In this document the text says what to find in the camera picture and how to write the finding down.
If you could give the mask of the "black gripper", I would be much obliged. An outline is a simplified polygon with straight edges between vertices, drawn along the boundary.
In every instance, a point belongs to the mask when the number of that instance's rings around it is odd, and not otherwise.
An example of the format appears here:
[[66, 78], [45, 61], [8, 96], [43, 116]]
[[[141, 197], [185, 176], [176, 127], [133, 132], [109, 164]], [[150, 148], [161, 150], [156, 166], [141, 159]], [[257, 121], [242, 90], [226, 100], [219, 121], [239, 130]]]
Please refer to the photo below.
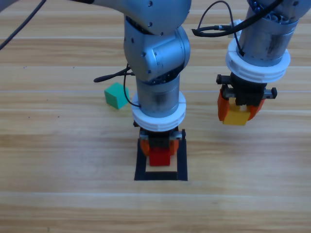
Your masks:
[[247, 110], [250, 113], [248, 121], [250, 121], [261, 110], [265, 99], [277, 97], [275, 87], [266, 89], [266, 83], [246, 81], [234, 73], [229, 76], [218, 74], [216, 83], [222, 85], [217, 100], [220, 121], [230, 120], [233, 117], [236, 105], [247, 105]]
[[150, 155], [150, 148], [170, 147], [170, 155], [175, 155], [179, 148], [179, 140], [184, 140], [185, 137], [185, 129], [180, 131], [179, 128], [174, 128], [164, 132], [153, 132], [141, 128], [139, 131], [139, 144], [146, 157]]

